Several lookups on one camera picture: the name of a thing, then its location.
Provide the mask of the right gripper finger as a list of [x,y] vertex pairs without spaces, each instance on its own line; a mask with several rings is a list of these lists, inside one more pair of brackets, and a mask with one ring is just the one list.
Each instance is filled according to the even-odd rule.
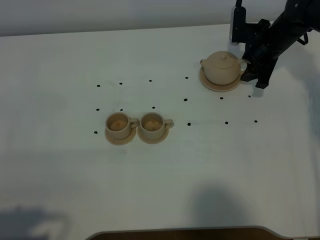
[[246,63],[246,69],[242,73],[240,79],[244,82],[250,82],[252,80],[255,80],[257,78],[255,66],[247,59],[244,59],[243,62]]
[[273,70],[276,66],[277,59],[266,58],[259,59],[255,63],[255,71],[257,74],[256,88],[265,89],[269,85],[269,81]]

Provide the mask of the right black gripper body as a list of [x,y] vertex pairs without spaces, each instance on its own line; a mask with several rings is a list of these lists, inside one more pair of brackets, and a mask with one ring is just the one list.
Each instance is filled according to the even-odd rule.
[[277,61],[280,37],[276,31],[281,28],[283,16],[280,15],[273,23],[266,19],[247,23],[246,15],[244,7],[236,7],[232,38],[234,42],[245,44],[243,58],[249,60],[254,67],[257,60],[273,58]]

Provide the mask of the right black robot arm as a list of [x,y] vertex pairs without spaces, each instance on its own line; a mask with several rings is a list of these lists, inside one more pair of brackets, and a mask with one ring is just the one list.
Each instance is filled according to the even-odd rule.
[[229,39],[232,44],[245,44],[243,59],[248,61],[241,80],[257,80],[256,87],[269,85],[279,56],[295,42],[306,45],[308,32],[320,30],[320,2],[318,0],[288,0],[281,15],[270,23],[246,22],[246,9],[238,0],[231,11]]

